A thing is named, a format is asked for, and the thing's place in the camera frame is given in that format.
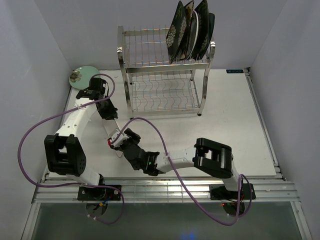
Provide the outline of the round white teal-rimmed plate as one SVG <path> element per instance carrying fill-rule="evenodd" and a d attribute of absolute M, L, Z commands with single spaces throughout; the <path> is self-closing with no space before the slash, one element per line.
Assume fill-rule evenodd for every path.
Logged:
<path fill-rule="evenodd" d="M 199 34 L 199 16 L 198 13 L 193 10 L 192 17 L 191 17 L 191 24 L 190 24 L 190 33 L 189 33 L 189 40 L 186 50 L 186 59 L 190 59 L 192 56 L 192 52 L 196 46 L 197 38 Z"/>

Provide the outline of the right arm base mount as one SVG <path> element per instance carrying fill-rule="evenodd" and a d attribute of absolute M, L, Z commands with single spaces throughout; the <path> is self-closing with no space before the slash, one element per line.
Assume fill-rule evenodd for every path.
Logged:
<path fill-rule="evenodd" d="M 234 202 L 238 199 L 238 191 L 227 190 L 223 184 L 210 184 L 209 193 L 211 200 L 227 200 Z M 240 191 L 240 200 L 256 199 L 254 186 L 250 183 L 244 183 Z"/>

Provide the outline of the teal square plate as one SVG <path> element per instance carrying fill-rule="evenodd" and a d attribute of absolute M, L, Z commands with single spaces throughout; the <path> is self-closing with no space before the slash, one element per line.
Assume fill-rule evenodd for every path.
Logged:
<path fill-rule="evenodd" d="M 210 45 L 210 41 L 213 36 L 215 27 L 215 15 L 211 12 L 208 13 L 208 33 L 207 33 L 207 47 Z"/>

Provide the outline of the white rectangular plate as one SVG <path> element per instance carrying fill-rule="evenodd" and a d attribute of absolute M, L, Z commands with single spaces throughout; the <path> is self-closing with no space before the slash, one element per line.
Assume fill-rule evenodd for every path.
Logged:
<path fill-rule="evenodd" d="M 102 125 L 106 131 L 108 143 L 112 143 L 120 133 L 120 128 L 116 120 L 102 119 Z M 123 143 L 123 140 L 124 140 L 124 134 L 121 133 L 120 136 L 115 141 L 115 147 L 118 148 Z"/>

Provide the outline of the cream floral square plate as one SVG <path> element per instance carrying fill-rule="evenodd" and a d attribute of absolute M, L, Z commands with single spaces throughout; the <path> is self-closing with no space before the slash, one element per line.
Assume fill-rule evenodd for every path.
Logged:
<path fill-rule="evenodd" d="M 191 18 L 192 18 L 192 14 L 193 14 L 193 10 L 194 10 L 194 1 L 191 0 L 186 6 L 185 6 L 185 10 L 186 10 L 186 16 L 187 16 L 187 39 L 186 39 L 186 45 L 185 45 L 185 51 L 184 51 L 184 59 L 186 60 L 186 52 L 187 52 L 187 48 L 188 48 L 188 42 L 189 42 L 189 35 L 190 35 L 190 26 L 191 26 Z"/>

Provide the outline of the mint green round plate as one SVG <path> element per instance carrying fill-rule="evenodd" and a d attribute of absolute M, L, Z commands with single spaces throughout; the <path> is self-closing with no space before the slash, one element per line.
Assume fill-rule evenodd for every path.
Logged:
<path fill-rule="evenodd" d="M 84 90 L 89 87 L 91 77 L 99 73 L 100 71 L 96 67 L 81 66 L 72 71 L 69 84 L 75 89 Z"/>

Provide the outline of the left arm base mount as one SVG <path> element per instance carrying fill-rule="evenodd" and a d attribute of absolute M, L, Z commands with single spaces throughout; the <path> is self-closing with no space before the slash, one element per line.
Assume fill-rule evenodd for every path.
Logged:
<path fill-rule="evenodd" d="M 77 200 L 78 201 L 119 201 L 121 195 L 119 191 L 122 190 L 122 185 L 110 185 L 111 188 L 89 188 L 89 187 L 79 187 Z"/>

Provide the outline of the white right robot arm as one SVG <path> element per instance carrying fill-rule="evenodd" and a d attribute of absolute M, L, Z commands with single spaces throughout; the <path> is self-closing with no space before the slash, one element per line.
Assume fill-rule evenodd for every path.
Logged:
<path fill-rule="evenodd" d="M 194 146 L 165 153 L 145 151 L 139 146 L 140 140 L 141 137 L 129 128 L 124 131 L 117 129 L 111 135 L 109 144 L 123 153 L 134 170 L 142 170 L 146 175 L 156 177 L 173 169 L 194 167 L 221 179 L 230 198 L 237 199 L 244 193 L 230 146 L 207 138 L 197 138 Z"/>

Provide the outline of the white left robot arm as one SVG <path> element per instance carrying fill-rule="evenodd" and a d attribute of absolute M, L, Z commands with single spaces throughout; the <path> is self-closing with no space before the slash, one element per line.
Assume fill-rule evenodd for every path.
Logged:
<path fill-rule="evenodd" d="M 74 111 L 68 115 L 62 127 L 44 139 L 48 170 L 67 176 L 77 183 L 90 185 L 88 193 L 95 200 L 106 195 L 106 187 L 101 184 L 102 176 L 87 166 L 81 137 L 96 112 L 112 130 L 118 127 L 118 109 L 109 99 L 109 87 L 107 81 L 101 78 L 103 75 L 98 73 L 91 77 L 89 86 L 76 95 Z"/>

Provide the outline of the black floral plate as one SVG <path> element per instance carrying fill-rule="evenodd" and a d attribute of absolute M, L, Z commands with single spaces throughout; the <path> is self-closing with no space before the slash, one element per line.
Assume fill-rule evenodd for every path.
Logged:
<path fill-rule="evenodd" d="M 194 60 L 200 60 L 206 52 L 208 43 L 209 8 L 207 0 L 202 0 L 195 11 L 198 16 L 198 35 L 192 52 L 192 58 Z"/>
<path fill-rule="evenodd" d="M 177 4 L 172 23 L 166 35 L 166 46 L 170 64 L 176 61 L 179 47 L 186 31 L 186 27 L 186 11 L 182 1 L 180 0 Z"/>

